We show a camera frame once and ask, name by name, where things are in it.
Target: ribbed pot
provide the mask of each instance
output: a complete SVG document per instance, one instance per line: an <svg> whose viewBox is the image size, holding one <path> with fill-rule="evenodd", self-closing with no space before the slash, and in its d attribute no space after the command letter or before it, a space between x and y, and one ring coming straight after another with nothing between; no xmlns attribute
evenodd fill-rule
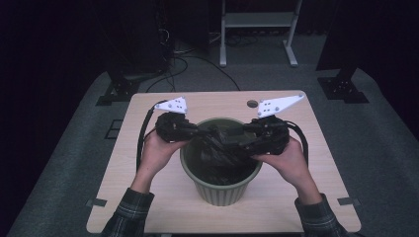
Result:
<svg viewBox="0 0 419 237"><path fill-rule="evenodd" d="M227 124L227 126L242 124L241 121L238 121L232 118L211 118L211 119L200 122L198 126L202 126L203 124L208 124L208 123L216 123L216 124L220 123L224 125ZM188 149L194 148L194 147L191 147L190 144L183 147L180 151L182 167L185 170L185 172L188 174L188 176L194 181L195 186L200 196L206 202L212 205L227 206L227 205L234 204L238 200L240 200L240 198L243 196L244 192L246 191L248 184L250 183L250 181L252 181L256 177L256 175L259 173L262 167L262 162L257 162L255 165L254 171L247 178L235 184L226 185L226 186L218 186L218 185L209 184L199 179L196 175L194 175L194 173L191 171L190 167L188 166L188 161L190 159L199 159L199 157L188 157L190 155L190 152L188 152Z"/></svg>

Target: person's right hand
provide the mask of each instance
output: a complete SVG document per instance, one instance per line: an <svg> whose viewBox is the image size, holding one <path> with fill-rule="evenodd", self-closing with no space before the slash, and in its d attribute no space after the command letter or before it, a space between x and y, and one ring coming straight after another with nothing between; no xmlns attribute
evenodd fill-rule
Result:
<svg viewBox="0 0 419 237"><path fill-rule="evenodd" d="M255 155L252 158L274 167L297 192L303 204L319 203L322 197L308 171L299 141L290 137L290 142L280 155Z"/></svg>

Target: small round object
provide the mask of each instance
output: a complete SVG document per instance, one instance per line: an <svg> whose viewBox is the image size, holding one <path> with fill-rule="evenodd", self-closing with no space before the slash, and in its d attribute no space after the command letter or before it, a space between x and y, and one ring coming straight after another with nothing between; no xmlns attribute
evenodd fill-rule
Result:
<svg viewBox="0 0 419 237"><path fill-rule="evenodd" d="M250 100L247 102L249 108L257 108L259 106L258 102L255 100Z"/></svg>

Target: light wood tabletop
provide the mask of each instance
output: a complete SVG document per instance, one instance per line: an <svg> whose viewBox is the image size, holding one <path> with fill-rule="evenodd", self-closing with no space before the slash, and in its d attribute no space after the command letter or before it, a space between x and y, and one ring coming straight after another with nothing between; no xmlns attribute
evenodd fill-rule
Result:
<svg viewBox="0 0 419 237"><path fill-rule="evenodd" d="M92 208L87 230L103 230L135 175L136 145L147 111L159 101L184 96L186 118L198 123L211 118L232 118L250 122L257 108L247 102L276 99L303 94L302 91L246 91L135 94L130 101L120 134L111 155L97 198L105 206ZM154 111L147 130L154 127L163 111ZM276 114L296 123L304 132L309 149L309 170L319 190L325 193L339 222L350 232L361 229L358 215L351 204L340 205L338 198L348 193L337 170L326 140L306 96L290 108ZM291 135L298 136L291 130ZM243 197L233 205L214 206L199 195L194 182L182 168L179 151L167 167L153 180L155 199L150 208L146 233L290 233L302 232L293 204L296 191L267 164L250 182Z"/></svg>

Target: white metal stand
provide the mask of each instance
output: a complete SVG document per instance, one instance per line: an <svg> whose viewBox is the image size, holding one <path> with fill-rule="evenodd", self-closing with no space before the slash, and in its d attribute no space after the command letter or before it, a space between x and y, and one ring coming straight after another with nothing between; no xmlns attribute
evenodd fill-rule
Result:
<svg viewBox="0 0 419 237"><path fill-rule="evenodd" d="M261 27L290 27L288 39L283 41L284 48L292 67L298 67L291 43L298 21L302 0L298 0L293 12L285 13L226 13L225 0L222 0L221 16L221 46L219 48L219 65L227 65L225 50L225 29L227 28L261 28Z"/></svg>

